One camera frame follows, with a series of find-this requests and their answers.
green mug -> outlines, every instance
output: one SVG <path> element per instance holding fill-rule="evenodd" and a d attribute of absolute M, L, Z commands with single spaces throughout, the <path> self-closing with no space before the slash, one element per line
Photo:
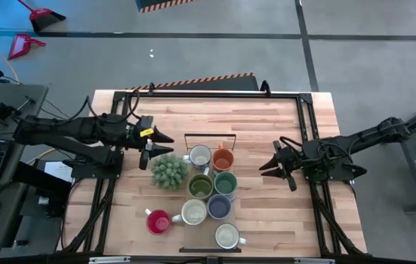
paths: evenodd
<path fill-rule="evenodd" d="M 195 175 L 188 182 L 188 190 L 194 198 L 207 201 L 212 195 L 214 184 L 208 173 L 209 167 L 206 167 L 204 174 Z"/>
<path fill-rule="evenodd" d="M 220 172 L 214 178 L 214 189 L 233 201 L 236 198 L 237 178 L 230 172 Z"/>

green plant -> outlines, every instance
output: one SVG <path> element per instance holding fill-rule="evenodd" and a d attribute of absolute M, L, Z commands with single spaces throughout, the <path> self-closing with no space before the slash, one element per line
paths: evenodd
<path fill-rule="evenodd" d="M 162 155 L 154 161 L 153 182 L 159 188 L 178 190 L 186 179 L 188 167 L 182 158 L 175 155 Z"/>

wooden tabletop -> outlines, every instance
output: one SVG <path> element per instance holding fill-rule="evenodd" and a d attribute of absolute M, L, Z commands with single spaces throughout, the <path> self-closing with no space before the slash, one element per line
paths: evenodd
<path fill-rule="evenodd" d="M 93 108 L 109 112 L 114 90 L 97 90 Z M 330 93 L 313 93 L 313 105 L 320 137 L 340 133 Z M 242 253 L 235 257 L 317 257 L 317 235 L 310 190 L 301 172 L 293 174 L 297 190 L 291 192 L 281 179 L 262 177 L 258 168 L 273 155 L 274 140 L 280 136 L 301 141 L 296 103 L 291 99 L 229 98 L 141 98 L 136 113 L 153 115 L 154 125 L 175 140 L 168 144 L 175 154 L 187 154 L 185 133 L 235 133 L 233 173 L 238 179 L 234 225 L 241 237 Z M 215 147 L 219 139 L 197 139 Z M 225 145 L 231 143 L 223 139 Z M 163 191 L 151 181 L 150 167 L 138 169 L 139 152 L 125 152 L 121 178 L 117 181 L 106 238 L 105 254 L 192 255 L 178 253 L 186 246 L 184 225 L 177 223 L 163 235 L 151 235 L 145 226 L 145 208 L 164 209 L 171 216 L 180 213 L 186 201 L 185 188 Z M 65 222 L 65 243 L 70 243 L 89 217 L 95 180 L 83 180 L 73 190 Z M 330 182 L 337 222 L 358 249 L 366 251 L 360 217 L 350 186 Z M 328 225 L 327 245 L 332 248 Z M 99 232 L 95 232 L 94 243 Z"/>

gray floor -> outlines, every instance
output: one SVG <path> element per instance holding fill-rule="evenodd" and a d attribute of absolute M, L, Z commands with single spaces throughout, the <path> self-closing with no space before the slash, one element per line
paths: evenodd
<path fill-rule="evenodd" d="M 148 14 L 138 13 L 134 0 L 28 2 L 68 17 L 49 29 L 53 32 L 299 33 L 293 0 L 196 0 Z M 302 4 L 309 34 L 416 35 L 416 0 Z M 0 0 L 0 30 L 31 30 L 27 16 L 16 1 Z M 40 39 L 48 44 L 45 48 L 34 48 L 11 63 L 22 82 L 48 85 L 48 99 L 68 113 L 95 89 L 229 73 L 253 72 L 274 90 L 310 91 L 301 40 Z M 0 37 L 2 54 L 11 41 Z M 318 87 L 332 93 L 343 134 L 416 111 L 416 42 L 311 41 L 310 46 Z M 1 59 L 0 68 L 12 76 Z M 29 147 L 23 159 L 45 149 Z M 355 155 L 354 161 L 369 171 L 356 184 L 368 251 L 416 260 L 416 214 L 402 211 L 416 203 L 416 187 L 401 148 L 375 147 Z"/>

orange mug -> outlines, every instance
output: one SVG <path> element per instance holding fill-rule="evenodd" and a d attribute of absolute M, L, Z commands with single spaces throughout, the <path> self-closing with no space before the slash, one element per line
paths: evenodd
<path fill-rule="evenodd" d="M 226 150 L 222 144 L 213 154 L 213 167 L 218 172 L 225 172 L 232 168 L 234 164 L 234 155 L 230 150 Z"/>

